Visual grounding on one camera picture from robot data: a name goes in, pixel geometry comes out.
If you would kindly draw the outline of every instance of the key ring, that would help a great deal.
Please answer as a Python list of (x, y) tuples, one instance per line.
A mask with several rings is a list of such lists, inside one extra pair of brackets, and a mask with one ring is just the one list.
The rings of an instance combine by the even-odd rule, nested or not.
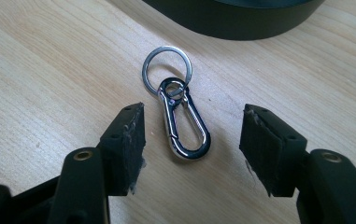
[(180, 57), (183, 59), (183, 61), (186, 63), (186, 78), (184, 81), (184, 86), (181, 88), (178, 88), (174, 91), (171, 91), (168, 93), (169, 96), (176, 96), (178, 94), (181, 94), (186, 88), (187, 85), (189, 85), (190, 80), (192, 79), (192, 63), (190, 62), (189, 57), (181, 50), (176, 47), (172, 46), (162, 46), (154, 51), (152, 51), (149, 56), (146, 58), (145, 62), (143, 63), (143, 68), (142, 68), (142, 77), (143, 77), (143, 82), (145, 83), (146, 88), (153, 93), (154, 95), (157, 95), (157, 90), (151, 86), (149, 82), (149, 77), (148, 77), (148, 69), (149, 69), (149, 64), (151, 60), (159, 53), (164, 52), (164, 51), (172, 51), (180, 55)]

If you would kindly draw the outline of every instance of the carabiner gate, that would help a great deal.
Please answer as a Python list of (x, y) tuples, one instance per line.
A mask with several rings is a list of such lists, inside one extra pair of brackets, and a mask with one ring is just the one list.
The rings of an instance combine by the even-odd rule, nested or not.
[[(168, 92), (166, 92), (166, 89), (171, 85), (178, 85), (180, 89), (184, 90), (180, 98), (174, 99)], [(209, 151), (210, 134), (207, 131), (206, 125), (202, 121), (197, 109), (195, 108), (192, 97), (189, 95), (189, 88), (187, 85), (185, 85), (184, 81), (177, 77), (169, 77), (161, 83), (157, 93), (161, 103), (164, 106), (165, 127), (169, 137), (169, 143), (174, 153), (178, 157), (187, 160), (197, 160), (203, 157)], [(198, 126), (198, 130), (202, 135), (201, 146), (196, 150), (188, 150), (178, 140), (178, 129), (174, 110), (180, 104), (190, 111), (192, 119)]]

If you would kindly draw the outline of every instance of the wood grain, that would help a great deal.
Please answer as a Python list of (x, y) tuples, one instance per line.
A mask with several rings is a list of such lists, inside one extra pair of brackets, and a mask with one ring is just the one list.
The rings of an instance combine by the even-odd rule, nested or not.
[[(175, 158), (143, 85), (142, 64), (162, 45), (192, 60), (192, 98), (213, 137), (201, 161)], [(183, 71), (166, 53), (150, 80)], [(196, 34), (137, 0), (0, 1), (0, 184), (14, 195), (58, 175), (68, 152), (95, 146), (137, 102), (147, 167), (135, 195), (110, 198), (112, 222), (298, 223), (295, 198), (268, 198), (246, 167), (242, 110), (267, 107), (308, 139), (308, 151), (328, 148), (356, 165), (356, 1), (327, 0), (288, 33), (250, 42)], [(179, 129), (194, 146), (190, 123)]]

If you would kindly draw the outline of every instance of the metal carabiner clip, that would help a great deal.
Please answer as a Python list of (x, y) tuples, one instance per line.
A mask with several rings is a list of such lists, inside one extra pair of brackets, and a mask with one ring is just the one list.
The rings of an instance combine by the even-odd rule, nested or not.
[[(175, 85), (178, 86), (179, 89), (183, 89), (185, 83), (177, 77), (169, 77), (160, 84), (160, 87), (157, 90), (158, 97), (164, 106), (165, 128), (169, 137), (169, 143), (178, 157), (187, 160), (200, 159), (209, 151), (211, 142), (209, 131), (195, 108), (192, 97), (189, 94), (189, 88), (186, 86), (186, 88), (183, 89), (184, 91), (181, 93), (181, 97), (174, 99), (175, 97), (170, 96), (170, 93), (166, 91), (166, 89), (171, 85)], [(201, 146), (196, 150), (187, 149), (178, 139), (178, 128), (174, 110), (180, 104), (182, 104), (185, 109), (189, 110), (192, 115), (192, 120), (197, 125), (198, 130), (202, 135)]]
[[(156, 91), (150, 85), (148, 78), (148, 68), (151, 60), (157, 54), (164, 51), (172, 51), (180, 55), (180, 57), (186, 63), (186, 78), (185, 81), (182, 81), (176, 77), (169, 77), (161, 83), (159, 89)], [(142, 77), (143, 82), (145, 83), (145, 86), (148, 88), (148, 90), (154, 95), (158, 95), (160, 101), (163, 103), (166, 131), (169, 137), (169, 143), (175, 154), (178, 157), (187, 160), (197, 160), (203, 157), (209, 151), (210, 134), (207, 131), (206, 125), (202, 121), (197, 109), (195, 108), (192, 97), (189, 95), (189, 88), (187, 85), (192, 79), (192, 64), (189, 57), (187, 57), (187, 55), (181, 49), (171, 46), (159, 47), (152, 51), (143, 63)], [(175, 85), (177, 89), (167, 92), (166, 89), (172, 85)], [(197, 125), (199, 133), (202, 135), (202, 144), (196, 150), (188, 150), (178, 140), (178, 129), (174, 110), (180, 104), (189, 110), (190, 114), (192, 115), (192, 120)]]

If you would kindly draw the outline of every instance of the light wood tabletop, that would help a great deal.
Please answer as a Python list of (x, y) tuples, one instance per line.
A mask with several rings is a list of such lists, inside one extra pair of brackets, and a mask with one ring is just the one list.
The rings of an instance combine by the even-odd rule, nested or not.
[[(211, 136), (200, 161), (168, 145), (163, 108), (141, 77), (148, 54), (176, 46), (193, 66), (191, 95)], [(173, 53), (150, 81), (184, 76)], [(326, 0), (289, 32), (229, 41), (192, 32), (142, 1), (0, 1), (0, 184), (13, 195), (95, 147), (127, 105), (143, 102), (147, 162), (136, 192), (111, 197), (113, 223), (299, 223), (293, 198), (269, 198), (238, 149), (245, 104), (270, 109), (308, 140), (356, 166), (356, 1)], [(183, 110), (181, 140), (198, 139)]]

